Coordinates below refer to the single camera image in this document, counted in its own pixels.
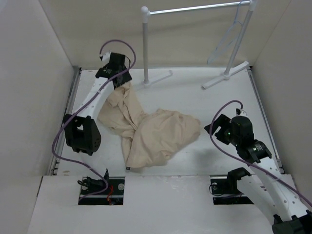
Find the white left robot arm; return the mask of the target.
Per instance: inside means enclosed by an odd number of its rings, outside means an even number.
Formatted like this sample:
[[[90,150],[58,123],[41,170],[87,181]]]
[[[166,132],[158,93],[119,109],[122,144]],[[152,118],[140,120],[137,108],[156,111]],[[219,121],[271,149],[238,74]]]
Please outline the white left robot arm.
[[[65,127],[66,144],[81,156],[81,161],[89,166],[95,164],[95,152],[100,148],[102,136],[96,124],[99,112],[108,96],[118,87],[132,80],[128,71],[114,78],[103,89],[101,86],[114,75],[127,70],[126,55],[109,52],[101,55],[106,64],[99,68],[95,81],[79,109],[83,108]]]

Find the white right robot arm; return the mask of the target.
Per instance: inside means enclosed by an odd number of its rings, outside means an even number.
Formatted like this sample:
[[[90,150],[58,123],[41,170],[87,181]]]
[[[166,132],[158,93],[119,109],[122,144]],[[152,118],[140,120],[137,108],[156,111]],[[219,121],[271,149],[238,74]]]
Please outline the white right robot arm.
[[[312,213],[283,179],[267,146],[254,138],[251,121],[242,115],[220,115],[204,128],[210,136],[233,145],[253,173],[237,168],[227,174],[226,187],[243,193],[262,212],[275,234],[310,234]]]

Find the beige trousers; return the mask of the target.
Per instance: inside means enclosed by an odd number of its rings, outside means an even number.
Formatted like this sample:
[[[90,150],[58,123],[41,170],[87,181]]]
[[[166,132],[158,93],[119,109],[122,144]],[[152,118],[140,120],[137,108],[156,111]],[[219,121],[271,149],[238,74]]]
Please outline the beige trousers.
[[[164,109],[144,112],[129,82],[108,96],[98,120],[121,137],[129,168],[164,165],[200,136],[200,120],[191,115]]]

